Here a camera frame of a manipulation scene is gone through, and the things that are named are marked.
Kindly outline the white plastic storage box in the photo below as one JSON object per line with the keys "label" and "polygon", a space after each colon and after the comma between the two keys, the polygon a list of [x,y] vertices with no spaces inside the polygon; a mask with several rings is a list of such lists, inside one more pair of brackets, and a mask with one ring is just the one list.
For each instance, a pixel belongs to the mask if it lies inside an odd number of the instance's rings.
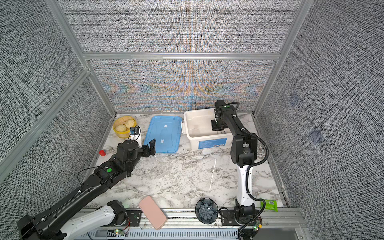
{"label": "white plastic storage box", "polygon": [[192,150],[198,149],[199,141],[227,138],[227,144],[223,148],[230,148],[233,135],[229,129],[220,132],[213,132],[211,120],[215,119],[214,109],[202,109],[186,111],[183,114],[184,120],[181,123],[182,133],[190,141]]}

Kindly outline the blue plastic box lid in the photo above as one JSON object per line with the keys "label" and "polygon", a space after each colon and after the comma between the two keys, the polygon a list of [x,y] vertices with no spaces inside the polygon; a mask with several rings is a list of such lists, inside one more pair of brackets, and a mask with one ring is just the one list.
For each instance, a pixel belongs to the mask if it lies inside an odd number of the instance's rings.
{"label": "blue plastic box lid", "polygon": [[156,153],[174,154],[179,149],[182,132],[182,118],[174,116],[154,116],[150,121],[144,145],[156,139]]}

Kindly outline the white glass rod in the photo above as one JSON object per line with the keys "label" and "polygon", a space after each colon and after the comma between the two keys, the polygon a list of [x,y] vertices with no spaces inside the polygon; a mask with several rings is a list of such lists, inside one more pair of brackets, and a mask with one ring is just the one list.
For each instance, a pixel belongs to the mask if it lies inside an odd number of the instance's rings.
{"label": "white glass rod", "polygon": [[214,166],[212,169],[212,175],[211,175],[211,180],[210,180],[210,185],[209,185],[209,191],[212,189],[213,181],[214,181],[214,176],[215,176],[215,170],[216,170],[216,165],[217,165],[217,159],[214,161]]}

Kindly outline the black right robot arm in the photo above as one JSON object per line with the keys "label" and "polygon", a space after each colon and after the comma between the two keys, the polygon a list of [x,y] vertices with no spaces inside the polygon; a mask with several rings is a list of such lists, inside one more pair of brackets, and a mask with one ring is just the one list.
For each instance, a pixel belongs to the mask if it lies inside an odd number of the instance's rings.
{"label": "black right robot arm", "polygon": [[229,129],[233,135],[231,159],[238,167],[238,196],[234,207],[235,219],[241,225],[255,221],[262,210],[257,210],[255,202],[262,199],[252,195],[252,168],[265,163],[269,157],[266,143],[255,133],[251,133],[237,115],[238,102],[215,102],[215,119],[211,121],[212,130]]}

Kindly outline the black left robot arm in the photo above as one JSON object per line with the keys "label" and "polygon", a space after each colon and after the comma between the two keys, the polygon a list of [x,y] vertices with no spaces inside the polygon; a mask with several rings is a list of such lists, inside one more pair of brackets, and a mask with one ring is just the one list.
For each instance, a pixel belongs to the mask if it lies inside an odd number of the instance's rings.
{"label": "black left robot arm", "polygon": [[94,172],[75,190],[47,210],[22,217],[17,225],[21,240],[63,240],[70,234],[63,227],[96,197],[129,178],[141,158],[156,154],[156,140],[139,146],[135,140],[118,144],[117,153],[95,167]]}

